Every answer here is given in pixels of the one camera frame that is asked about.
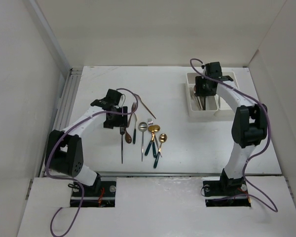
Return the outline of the copper round spoon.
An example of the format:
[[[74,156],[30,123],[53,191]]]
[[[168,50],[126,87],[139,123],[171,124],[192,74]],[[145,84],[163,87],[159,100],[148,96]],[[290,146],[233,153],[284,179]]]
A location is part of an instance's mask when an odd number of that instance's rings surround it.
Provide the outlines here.
[[[200,109],[201,111],[203,111],[203,107],[202,107],[202,97],[199,96],[199,95],[196,93],[196,89],[197,89],[197,87],[196,87],[196,85],[195,85],[195,86],[194,86],[194,97],[195,97],[195,100],[196,100],[197,103],[198,103],[199,109]]]

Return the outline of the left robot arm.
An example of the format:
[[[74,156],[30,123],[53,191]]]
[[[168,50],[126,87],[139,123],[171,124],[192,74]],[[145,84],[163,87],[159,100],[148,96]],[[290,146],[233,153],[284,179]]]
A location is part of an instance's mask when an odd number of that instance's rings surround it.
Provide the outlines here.
[[[94,100],[77,121],[49,134],[45,158],[48,177],[79,182],[90,196],[99,193],[101,176],[84,164],[82,137],[99,125],[113,129],[127,124],[128,109],[119,105],[122,96],[119,91],[109,89],[106,96]]]

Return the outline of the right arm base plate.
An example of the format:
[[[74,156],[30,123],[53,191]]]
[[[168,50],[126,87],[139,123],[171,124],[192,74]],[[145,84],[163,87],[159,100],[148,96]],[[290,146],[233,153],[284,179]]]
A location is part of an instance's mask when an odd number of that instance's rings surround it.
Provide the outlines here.
[[[247,186],[243,178],[226,179],[220,177],[203,179],[206,207],[251,207],[247,196]]]

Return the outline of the small copper ridged spoon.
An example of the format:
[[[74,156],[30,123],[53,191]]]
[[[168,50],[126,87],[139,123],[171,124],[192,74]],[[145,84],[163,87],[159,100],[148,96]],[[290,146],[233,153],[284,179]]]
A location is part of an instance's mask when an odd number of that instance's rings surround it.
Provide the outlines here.
[[[122,113],[122,116],[123,116],[123,114],[124,114],[123,106],[124,106],[124,103],[125,103],[125,100],[126,100],[125,94],[122,94],[121,100],[122,100],[122,102],[121,102],[121,106],[120,107],[121,107],[121,113]]]

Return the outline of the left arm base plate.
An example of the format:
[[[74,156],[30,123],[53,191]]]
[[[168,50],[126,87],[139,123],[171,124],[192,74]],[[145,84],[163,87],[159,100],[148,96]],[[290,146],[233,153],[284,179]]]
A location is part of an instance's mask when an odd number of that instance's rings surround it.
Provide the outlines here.
[[[68,187],[72,189],[70,207],[78,207],[82,195],[81,187],[77,182],[68,184]],[[115,207],[116,181],[101,181],[100,187],[96,190],[86,185],[83,187],[84,198],[81,207]]]

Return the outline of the black round spoon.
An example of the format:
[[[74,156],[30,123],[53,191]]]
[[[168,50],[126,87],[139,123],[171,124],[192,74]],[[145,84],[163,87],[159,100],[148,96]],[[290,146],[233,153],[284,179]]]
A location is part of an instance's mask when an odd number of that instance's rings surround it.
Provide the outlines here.
[[[206,108],[207,108],[207,102],[206,102],[206,100],[207,100],[207,97],[205,96],[205,97],[203,97],[202,98],[202,107],[203,107],[203,110],[206,110]]]

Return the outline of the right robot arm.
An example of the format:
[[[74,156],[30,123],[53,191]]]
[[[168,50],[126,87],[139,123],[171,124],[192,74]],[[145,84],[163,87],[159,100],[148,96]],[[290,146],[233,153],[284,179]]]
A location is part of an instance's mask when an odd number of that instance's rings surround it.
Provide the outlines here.
[[[230,76],[223,76],[219,62],[202,64],[201,68],[203,72],[195,78],[195,95],[201,98],[218,95],[234,112],[231,129],[234,145],[217,184],[228,195],[244,183],[243,169],[254,149],[267,137],[270,121],[266,105],[237,89]]]

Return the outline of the black fork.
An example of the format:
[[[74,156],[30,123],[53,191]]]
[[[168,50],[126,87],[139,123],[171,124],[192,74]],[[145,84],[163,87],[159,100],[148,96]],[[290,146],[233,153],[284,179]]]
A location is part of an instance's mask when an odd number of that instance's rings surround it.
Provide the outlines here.
[[[121,163],[123,164],[123,136],[125,134],[125,127],[120,127],[120,135],[121,135]]]

